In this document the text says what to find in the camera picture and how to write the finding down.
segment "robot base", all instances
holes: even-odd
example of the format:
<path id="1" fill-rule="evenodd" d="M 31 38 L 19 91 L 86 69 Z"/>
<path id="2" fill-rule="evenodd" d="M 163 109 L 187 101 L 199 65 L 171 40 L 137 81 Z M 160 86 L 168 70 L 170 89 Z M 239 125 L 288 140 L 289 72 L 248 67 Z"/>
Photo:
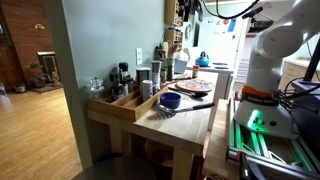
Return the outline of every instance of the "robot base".
<path id="1" fill-rule="evenodd" d="M 289 112 L 278 106 L 263 106 L 243 101 L 235 112 L 234 119 L 252 132 L 297 139 L 299 134 Z"/>

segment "bottle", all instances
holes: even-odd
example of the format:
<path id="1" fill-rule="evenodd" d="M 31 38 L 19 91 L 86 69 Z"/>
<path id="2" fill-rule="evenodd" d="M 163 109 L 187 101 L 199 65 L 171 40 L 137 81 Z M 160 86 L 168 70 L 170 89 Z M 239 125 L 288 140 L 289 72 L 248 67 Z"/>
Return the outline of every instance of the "bottle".
<path id="1" fill-rule="evenodd" d="M 152 81 L 151 80 L 143 80 L 141 86 L 141 94 L 143 102 L 146 102 L 153 95 L 152 90 Z"/>
<path id="2" fill-rule="evenodd" d="M 166 68 L 161 68 L 160 82 L 161 82 L 161 84 L 165 84 L 166 81 L 167 81 L 167 70 L 166 70 Z"/>
<path id="3" fill-rule="evenodd" d="M 152 65 L 152 81 L 153 86 L 156 92 L 160 89 L 160 70 L 161 70 L 161 61 L 151 61 Z"/>
<path id="4" fill-rule="evenodd" d="M 122 77 L 124 79 L 129 78 L 130 77 L 130 73 L 128 72 L 128 67 L 129 67 L 128 63 L 120 62 L 118 66 L 119 66 L 120 69 L 122 69 Z"/>
<path id="5" fill-rule="evenodd" d="M 119 69 L 119 80 L 120 80 L 120 84 L 123 87 L 123 95 L 124 96 L 128 95 L 129 91 L 128 91 L 127 78 L 123 76 L 122 69 Z"/>
<path id="6" fill-rule="evenodd" d="M 111 92 L 114 100 L 124 97 L 123 85 L 120 83 L 120 74 L 113 74 L 114 83 L 111 86 Z"/>
<path id="7" fill-rule="evenodd" d="M 132 77 L 127 79 L 127 84 L 128 84 L 128 93 L 133 92 L 133 78 Z"/>
<path id="8" fill-rule="evenodd" d="M 172 81 L 173 80 L 173 71 L 174 71 L 174 59 L 167 58 L 167 80 Z"/>
<path id="9" fill-rule="evenodd" d="M 98 79 L 97 77 L 94 77 L 90 80 L 91 84 L 91 92 L 93 93 L 93 97 L 95 99 L 102 99 L 103 96 L 103 79 Z"/>
<path id="10" fill-rule="evenodd" d="M 199 69 L 200 69 L 199 65 L 193 65 L 192 78 L 198 78 Z"/>

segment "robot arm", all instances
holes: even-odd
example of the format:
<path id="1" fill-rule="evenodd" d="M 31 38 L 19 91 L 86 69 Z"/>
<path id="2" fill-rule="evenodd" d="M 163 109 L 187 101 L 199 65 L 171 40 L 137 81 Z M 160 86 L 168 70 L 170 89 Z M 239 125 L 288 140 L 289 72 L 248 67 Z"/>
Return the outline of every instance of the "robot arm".
<path id="1" fill-rule="evenodd" d="M 271 95 L 278 90 L 282 58 L 296 52 L 320 29 L 319 0 L 302 0 L 259 33 L 251 51 L 242 99 L 234 119 L 249 130 L 297 138 L 291 116 Z"/>

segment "green light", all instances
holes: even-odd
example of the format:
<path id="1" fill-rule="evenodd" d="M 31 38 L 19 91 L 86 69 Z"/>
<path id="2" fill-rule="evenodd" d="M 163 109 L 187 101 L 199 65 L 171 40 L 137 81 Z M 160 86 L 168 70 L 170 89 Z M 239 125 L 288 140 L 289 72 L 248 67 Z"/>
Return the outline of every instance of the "green light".
<path id="1" fill-rule="evenodd" d="M 248 121 L 248 123 L 247 123 L 247 126 L 248 126 L 249 128 L 252 128 L 253 121 L 254 121 L 254 120 L 256 119 L 256 117 L 259 116 L 259 115 L 260 115 L 260 111 L 258 111 L 258 110 L 252 111 L 251 116 L 250 116 L 250 118 L 249 118 L 249 121 Z"/>

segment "green wall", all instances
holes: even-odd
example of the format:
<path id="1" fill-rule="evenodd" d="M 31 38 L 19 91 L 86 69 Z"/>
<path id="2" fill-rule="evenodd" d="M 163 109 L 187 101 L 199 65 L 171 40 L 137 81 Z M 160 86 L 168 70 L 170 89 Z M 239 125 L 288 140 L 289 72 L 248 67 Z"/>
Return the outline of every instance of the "green wall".
<path id="1" fill-rule="evenodd" d="M 311 55 L 313 54 L 314 49 L 317 46 L 319 38 L 320 38 L 319 34 L 316 34 L 308 41 Z M 307 43 L 304 43 L 297 52 L 295 52 L 291 56 L 288 56 L 284 59 L 293 60 L 293 59 L 297 59 L 297 58 L 303 58 L 303 59 L 310 59 L 311 58 L 309 51 L 308 51 Z"/>
<path id="2" fill-rule="evenodd" d="M 46 15 L 64 84 L 83 168 L 110 152 L 108 127 L 86 118 L 89 82 L 119 62 L 135 77 L 135 48 L 153 60 L 164 29 L 164 0 L 45 0 Z"/>
<path id="3" fill-rule="evenodd" d="M 209 5 L 207 5 L 208 10 L 213 13 L 213 14 L 217 14 L 216 11 L 216 3 L 209 3 Z M 212 15 L 210 15 L 207 10 L 205 9 L 205 7 L 202 5 L 202 11 L 203 11 L 203 16 L 204 17 L 210 17 Z M 219 3 L 219 14 L 222 16 L 234 16 L 238 13 L 240 13 L 241 11 L 243 11 L 244 9 L 246 9 L 249 5 L 251 5 L 251 3 L 247 3 L 247 2 L 241 2 L 241 3 Z"/>

